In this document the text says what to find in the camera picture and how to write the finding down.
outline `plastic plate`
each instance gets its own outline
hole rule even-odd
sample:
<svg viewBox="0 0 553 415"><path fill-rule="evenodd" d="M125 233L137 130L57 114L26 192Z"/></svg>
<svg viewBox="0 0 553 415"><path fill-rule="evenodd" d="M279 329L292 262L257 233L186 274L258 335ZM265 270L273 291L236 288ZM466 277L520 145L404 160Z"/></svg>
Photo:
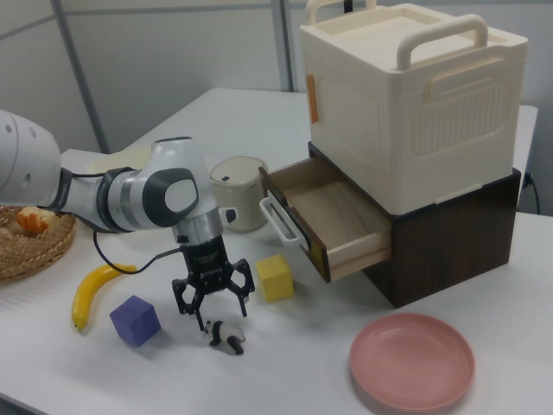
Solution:
<svg viewBox="0 0 553 415"><path fill-rule="evenodd" d="M473 352L463 336L420 314L396 314L366 326L353 341L350 365L375 400L413 412L453 404L474 377Z"/></svg>

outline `white drawer handle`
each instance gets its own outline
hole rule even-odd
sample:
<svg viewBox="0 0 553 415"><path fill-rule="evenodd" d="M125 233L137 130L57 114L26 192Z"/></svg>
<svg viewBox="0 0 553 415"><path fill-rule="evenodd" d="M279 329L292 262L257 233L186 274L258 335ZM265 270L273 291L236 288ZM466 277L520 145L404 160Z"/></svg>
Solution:
<svg viewBox="0 0 553 415"><path fill-rule="evenodd" d="M284 246L302 246L303 249L308 250L308 243L305 240L302 231L298 229L294 221L289 217L283 207L280 206L280 203L278 203L275 196L270 191L267 192L267 195L268 197L265 197L259 202L259 207L261 208L261 212L263 213L265 218L267 218L267 221L275 229L278 238L283 242ZM273 215L270 214L269 209L271 206L273 207L273 209L275 209L275 212L283 221L283 224L294 234L294 238L287 238L280 226L277 225L275 218L273 218Z"/></svg>
<svg viewBox="0 0 553 415"><path fill-rule="evenodd" d="M308 24L315 24L317 23L317 10L321 8L322 6L326 6L328 4L334 4L334 3L340 3L344 0L309 0L308 5L305 6L305 11L307 11L308 14ZM377 7L377 1L376 0L365 0L366 8L367 10L372 10Z"/></svg>
<svg viewBox="0 0 553 415"><path fill-rule="evenodd" d="M405 71L409 69L411 52L417 46L470 30L476 32L474 47L485 47L487 45L487 25L486 21L477 15L464 15L453 20L430 24L424 29L405 35L397 46L397 70Z"/></svg>

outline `white container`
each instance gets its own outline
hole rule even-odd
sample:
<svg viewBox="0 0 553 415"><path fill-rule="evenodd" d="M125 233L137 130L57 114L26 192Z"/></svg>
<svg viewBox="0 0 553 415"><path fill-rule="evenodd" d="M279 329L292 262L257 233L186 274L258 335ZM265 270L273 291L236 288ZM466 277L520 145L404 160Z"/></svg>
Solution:
<svg viewBox="0 0 553 415"><path fill-rule="evenodd" d="M527 40L412 4L316 22L301 40L315 146L391 214L512 173Z"/></svg>
<svg viewBox="0 0 553 415"><path fill-rule="evenodd" d="M211 171L213 195L220 208L236 208L238 218L229 229L248 232L262 226L265 217L259 208L264 198L259 168L267 169L263 160L248 156L226 159Z"/></svg>

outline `wooden drawer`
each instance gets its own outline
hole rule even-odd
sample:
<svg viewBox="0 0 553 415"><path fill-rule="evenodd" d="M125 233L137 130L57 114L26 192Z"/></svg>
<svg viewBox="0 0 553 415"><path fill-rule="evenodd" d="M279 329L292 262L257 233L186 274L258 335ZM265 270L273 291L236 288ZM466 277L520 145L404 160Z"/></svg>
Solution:
<svg viewBox="0 0 553 415"><path fill-rule="evenodd" d="M391 257L389 219L323 159L312 157L270 174L261 168L260 173L268 196L264 205L292 224L289 231L301 232L302 248L325 281Z"/></svg>

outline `drawer handle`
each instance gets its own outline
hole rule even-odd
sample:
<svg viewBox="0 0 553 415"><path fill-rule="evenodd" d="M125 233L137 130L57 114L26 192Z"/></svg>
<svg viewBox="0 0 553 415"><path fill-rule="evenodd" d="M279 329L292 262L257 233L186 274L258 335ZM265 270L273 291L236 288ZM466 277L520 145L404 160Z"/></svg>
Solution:
<svg viewBox="0 0 553 415"><path fill-rule="evenodd" d="M453 20L430 24L424 29L416 30L406 35L397 46L397 70L405 71L409 69L411 65L411 52L417 46L470 30L476 32L474 47L485 47L487 45L487 25L486 21L477 15L464 15L456 17Z"/></svg>
<svg viewBox="0 0 553 415"><path fill-rule="evenodd" d="M284 246L287 247L295 247L295 246L302 246L303 249L308 250L308 242L305 240L305 237L303 236L302 231L298 229L294 221L289 217L289 215L286 213L286 211L283 209L282 206L280 206L280 203L278 203L275 196L268 191L267 192L268 197L265 197L259 202L259 207L261 208L261 212L267 218L267 221L273 226L273 228L276 231L276 234L278 235L278 238L283 242ZM290 232L294 235L294 238L287 238L280 226L277 225L277 221L275 218L273 218L273 215L270 214L270 207L273 207L276 214L280 218L280 220L283 222L283 224L290 230Z"/></svg>

